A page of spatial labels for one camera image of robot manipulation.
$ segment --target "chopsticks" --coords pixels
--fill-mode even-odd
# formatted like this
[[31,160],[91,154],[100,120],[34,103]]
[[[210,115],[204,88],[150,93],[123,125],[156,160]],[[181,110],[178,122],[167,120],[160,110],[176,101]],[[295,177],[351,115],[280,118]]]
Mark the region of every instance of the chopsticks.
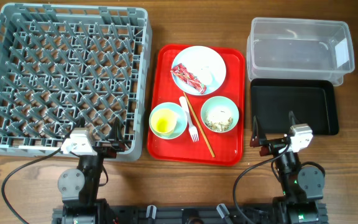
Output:
[[183,94],[184,94],[185,97],[186,97],[187,104],[189,105],[189,108],[190,108],[190,110],[191,110],[191,113],[193,114],[194,120],[196,120],[197,126],[198,126],[198,128],[200,129],[201,134],[202,134],[203,137],[204,137],[204,140],[205,140],[206,145],[208,146],[209,152],[211,153],[212,157],[215,158],[215,153],[214,153],[214,151],[212,150],[211,145],[209,144],[209,141],[208,141],[208,139],[207,139],[206,136],[205,136],[203,127],[201,127],[201,124],[200,124],[200,122],[199,122],[198,119],[197,119],[196,113],[194,112],[193,107],[191,106],[190,100],[189,100],[189,98],[187,98],[187,95],[186,95],[185,92],[183,92]]

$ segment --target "clear plastic container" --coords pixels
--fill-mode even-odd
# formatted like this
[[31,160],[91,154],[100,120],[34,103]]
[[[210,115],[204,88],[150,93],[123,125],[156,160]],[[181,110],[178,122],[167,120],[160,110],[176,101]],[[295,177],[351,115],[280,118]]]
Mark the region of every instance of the clear plastic container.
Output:
[[247,43],[249,80],[328,80],[338,86],[354,70],[349,27],[341,21],[255,18]]

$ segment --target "wire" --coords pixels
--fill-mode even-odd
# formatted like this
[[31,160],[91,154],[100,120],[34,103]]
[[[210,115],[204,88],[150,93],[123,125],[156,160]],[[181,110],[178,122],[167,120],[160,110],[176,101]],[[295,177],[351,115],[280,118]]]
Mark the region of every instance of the wire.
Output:
[[277,175],[276,170],[274,169],[273,165],[274,165],[274,161],[272,161],[272,163],[270,163],[270,166],[272,168],[273,174],[276,177],[277,181],[280,181],[280,179],[278,178],[278,175]]
[[301,167],[304,167],[306,165],[315,166],[317,169],[319,169],[323,173],[323,176],[326,177],[326,171],[324,170],[324,167],[322,167],[317,162],[304,162],[304,163],[302,163]]
[[80,157],[79,155],[77,155],[77,154],[75,154],[74,152],[70,152],[70,154],[72,154],[72,155],[74,155],[74,156],[76,156],[76,157]]
[[55,154],[57,154],[57,153],[60,152],[60,151],[61,151],[61,149],[59,148],[58,150],[56,150],[55,152],[53,152],[53,153],[51,153],[51,154],[49,154],[49,155],[47,155],[47,156],[41,157],[41,158],[39,158],[39,159],[36,159],[36,160],[34,160],[34,161],[31,161],[31,162],[28,162],[28,163],[26,163],[26,164],[24,164],[24,165],[21,165],[21,166],[19,166],[18,168],[16,168],[14,171],[12,171],[10,174],[8,174],[8,176],[5,177],[4,182],[2,183],[2,187],[1,187],[2,197],[3,197],[3,199],[4,199],[4,201],[5,201],[6,205],[7,205],[7,207],[12,211],[12,213],[13,213],[22,223],[26,223],[26,224],[27,224],[28,222],[25,221],[25,220],[14,210],[14,208],[13,208],[12,205],[11,205],[11,203],[9,203],[9,201],[8,201],[8,199],[7,199],[7,197],[6,197],[6,194],[5,194],[5,185],[6,185],[7,180],[9,180],[9,178],[10,178],[13,174],[15,174],[17,171],[19,171],[19,170],[21,170],[21,169],[23,169],[23,168],[25,168],[25,167],[27,167],[27,166],[29,166],[29,165],[35,164],[35,163],[37,163],[37,162],[40,162],[40,161],[42,161],[42,160],[46,160],[46,159],[48,159],[48,158],[51,158],[52,156],[54,156]]
[[106,171],[106,168],[104,168],[104,165],[102,165],[102,169],[103,169],[104,174],[106,175],[106,183],[99,184],[99,187],[103,187],[109,182],[109,176],[107,175],[107,171]]
[[287,144],[285,150],[284,150],[282,153],[280,153],[277,157],[273,157],[273,158],[271,158],[271,159],[267,159],[267,160],[265,160],[265,161],[262,161],[262,162],[260,162],[260,163],[258,163],[258,164],[255,164],[255,165],[249,167],[248,169],[246,169],[245,171],[243,171],[243,172],[237,177],[236,181],[234,182],[234,186],[233,186],[233,201],[234,201],[234,205],[236,206],[237,210],[240,212],[240,214],[242,215],[242,217],[243,217],[249,224],[255,224],[255,223],[254,223],[253,221],[251,221],[251,219],[249,219],[249,218],[244,214],[244,212],[242,212],[242,210],[241,210],[241,208],[240,208],[240,206],[239,206],[239,204],[238,204],[238,202],[237,202],[237,199],[236,199],[237,184],[239,183],[240,179],[241,179],[244,175],[246,175],[246,173],[248,173],[250,170],[255,169],[256,167],[259,167],[259,166],[261,166],[261,165],[264,165],[264,164],[266,164],[266,163],[268,163],[268,162],[274,162],[276,159],[282,157],[282,156],[288,151],[289,148],[290,148],[290,145]]

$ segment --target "wooden surface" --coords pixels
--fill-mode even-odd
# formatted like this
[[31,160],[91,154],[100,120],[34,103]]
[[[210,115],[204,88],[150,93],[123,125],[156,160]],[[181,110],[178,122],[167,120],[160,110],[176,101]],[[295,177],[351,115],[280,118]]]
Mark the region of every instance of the wooden surface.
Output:
[[[7,2],[0,0],[0,10]],[[166,44],[194,44],[231,47],[246,52],[251,20],[255,17],[289,17],[345,21],[349,24],[356,58],[356,70],[335,88],[340,132],[317,136],[300,154],[301,161],[315,161],[326,168],[323,202],[328,205],[330,223],[358,223],[358,1],[66,1],[67,4],[143,7],[153,29],[147,104],[153,85],[155,58]],[[137,162],[107,162],[110,181],[99,197],[110,205],[232,205],[235,178],[260,162],[258,149],[250,139],[250,102],[247,89],[244,157],[234,167],[213,167],[156,161],[146,149]],[[13,169],[31,158],[0,156],[0,223],[18,223],[1,197],[1,184]],[[52,209],[61,207],[57,179],[76,159],[52,158],[14,175],[7,184],[7,197],[31,223],[50,223]],[[271,202],[282,194],[269,166],[252,171],[238,188],[240,202]]]

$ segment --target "fork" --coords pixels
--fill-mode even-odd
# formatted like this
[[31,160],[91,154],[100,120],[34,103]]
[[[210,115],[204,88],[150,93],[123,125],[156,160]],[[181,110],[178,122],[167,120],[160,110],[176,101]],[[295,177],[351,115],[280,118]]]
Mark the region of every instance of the fork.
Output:
[[191,122],[189,106],[187,105],[186,98],[184,96],[179,97],[179,102],[180,102],[181,108],[184,110],[184,112],[187,116],[187,122],[189,123],[189,133],[191,136],[191,140],[193,140],[193,142],[197,142],[199,140],[198,139],[198,131],[197,131],[196,126],[194,126],[193,123]]

